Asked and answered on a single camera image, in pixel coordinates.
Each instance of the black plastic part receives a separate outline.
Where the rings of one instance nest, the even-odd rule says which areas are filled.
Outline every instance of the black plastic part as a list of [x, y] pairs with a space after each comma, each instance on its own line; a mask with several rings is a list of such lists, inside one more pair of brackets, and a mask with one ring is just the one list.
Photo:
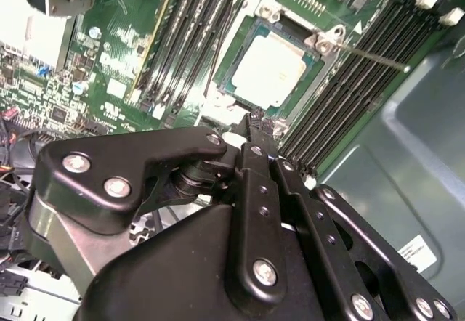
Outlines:
[[21, 296], [28, 278], [14, 272], [0, 272], [0, 296]]
[[[276, 309], [287, 290], [286, 266], [281, 243], [281, 216], [276, 183], [270, 179], [268, 155], [244, 143], [238, 160], [239, 195], [232, 215], [227, 255], [226, 292], [234, 305], [252, 317]], [[266, 261], [276, 273], [274, 285], [256, 278], [254, 262]]]
[[[323, 190], [331, 192], [334, 199]], [[311, 196], [325, 203], [338, 230], [350, 237], [350, 258], [391, 320], [428, 320], [418, 310], [417, 298], [432, 306], [434, 320], [449, 320], [433, 307], [435, 300], [447, 308], [452, 320], [458, 320], [452, 306], [334, 189], [321, 185]]]
[[280, 203], [286, 204], [283, 215], [297, 229], [325, 317], [356, 320], [351, 297], [359, 294], [373, 307], [373, 320], [388, 320], [363, 284], [324, 203], [309, 196], [300, 174], [286, 169], [282, 159], [272, 164], [272, 175], [280, 187]]
[[[44, 147], [37, 161], [34, 184], [40, 198], [79, 224], [104, 235], [123, 232], [139, 210], [149, 181], [156, 178], [147, 203], [163, 189], [171, 171], [189, 160], [221, 157], [226, 144], [207, 139], [207, 128], [140, 132], [53, 142]], [[84, 173], [69, 172], [62, 164], [72, 154], [85, 156], [91, 168]], [[113, 198], [104, 190], [112, 177], [131, 185], [125, 198]], [[142, 205], [139, 214], [153, 211]]]
[[[251, 320], [225, 293], [233, 207], [210, 206], [107, 265], [74, 321]], [[288, 292], [262, 320], [324, 320], [296, 234], [281, 229]]]

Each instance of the white slot latch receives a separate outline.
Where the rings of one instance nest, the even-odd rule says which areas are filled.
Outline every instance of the white slot latch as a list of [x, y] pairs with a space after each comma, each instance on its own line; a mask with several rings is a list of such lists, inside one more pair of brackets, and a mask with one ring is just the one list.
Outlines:
[[431, 9], [438, 0], [416, 0], [415, 5], [425, 10]]

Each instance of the capacitor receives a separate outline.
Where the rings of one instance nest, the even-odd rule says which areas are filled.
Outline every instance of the capacitor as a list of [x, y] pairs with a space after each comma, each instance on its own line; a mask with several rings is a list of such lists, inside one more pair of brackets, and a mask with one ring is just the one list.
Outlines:
[[40, 76], [42, 78], [46, 77], [47, 74], [50, 72], [50, 67], [48, 65], [41, 66], [37, 70], [37, 76]]
[[98, 27], [91, 27], [89, 29], [89, 36], [92, 39], [100, 39], [102, 37], [102, 31]]
[[73, 83], [72, 90], [76, 96], [81, 96], [82, 94], [87, 92], [87, 90], [89, 90], [89, 84], [85, 81], [79, 81], [77, 83]]

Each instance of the screw hole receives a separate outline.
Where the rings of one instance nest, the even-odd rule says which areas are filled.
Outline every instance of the screw hole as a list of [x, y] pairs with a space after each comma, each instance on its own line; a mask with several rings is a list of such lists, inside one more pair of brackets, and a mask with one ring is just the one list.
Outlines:
[[336, 239], [334, 238], [334, 236], [328, 235], [326, 239], [331, 245], [336, 245]]
[[341, 36], [343, 34], [343, 32], [344, 31], [342, 30], [342, 28], [336, 28], [336, 30], [334, 31], [334, 34], [336, 36]]
[[266, 207], [260, 208], [259, 212], [263, 217], [268, 217], [270, 215], [270, 212], [268, 211], [268, 208]]

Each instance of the blue capacitor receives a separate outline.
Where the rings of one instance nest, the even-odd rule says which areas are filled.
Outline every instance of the blue capacitor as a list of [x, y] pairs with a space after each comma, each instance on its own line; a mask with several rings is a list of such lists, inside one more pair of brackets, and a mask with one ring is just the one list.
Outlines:
[[79, 81], [77, 83], [73, 83], [73, 93], [76, 96], [81, 96], [83, 93], [85, 93], [89, 89], [89, 85], [85, 81]]
[[47, 76], [47, 74], [50, 72], [50, 67], [48, 65], [40, 66], [39, 69], [37, 70], [37, 76], [41, 76], [42, 78]]

